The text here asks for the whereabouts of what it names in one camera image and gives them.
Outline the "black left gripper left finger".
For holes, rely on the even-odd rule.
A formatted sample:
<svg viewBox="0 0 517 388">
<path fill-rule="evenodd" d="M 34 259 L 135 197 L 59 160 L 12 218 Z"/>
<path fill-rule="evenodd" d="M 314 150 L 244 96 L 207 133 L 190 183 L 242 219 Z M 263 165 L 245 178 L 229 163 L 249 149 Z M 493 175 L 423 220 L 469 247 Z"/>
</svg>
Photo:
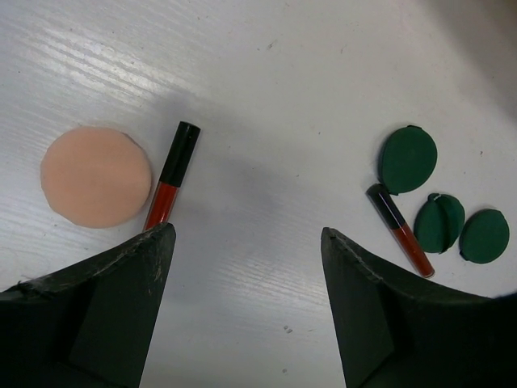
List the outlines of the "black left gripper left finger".
<svg viewBox="0 0 517 388">
<path fill-rule="evenodd" d="M 2 386 L 139 386 L 175 240 L 162 223 L 3 291 Z"/>
</svg>

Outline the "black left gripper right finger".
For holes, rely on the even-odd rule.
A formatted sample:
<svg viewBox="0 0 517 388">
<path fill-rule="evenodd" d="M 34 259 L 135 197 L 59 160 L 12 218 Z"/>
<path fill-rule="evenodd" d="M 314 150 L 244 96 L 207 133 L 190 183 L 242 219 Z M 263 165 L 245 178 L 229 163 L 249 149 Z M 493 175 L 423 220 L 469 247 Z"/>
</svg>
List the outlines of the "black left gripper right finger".
<svg viewBox="0 0 517 388">
<path fill-rule="evenodd" d="M 331 228 L 321 250 L 347 386 L 515 386 L 514 294 L 436 284 Z"/>
</svg>

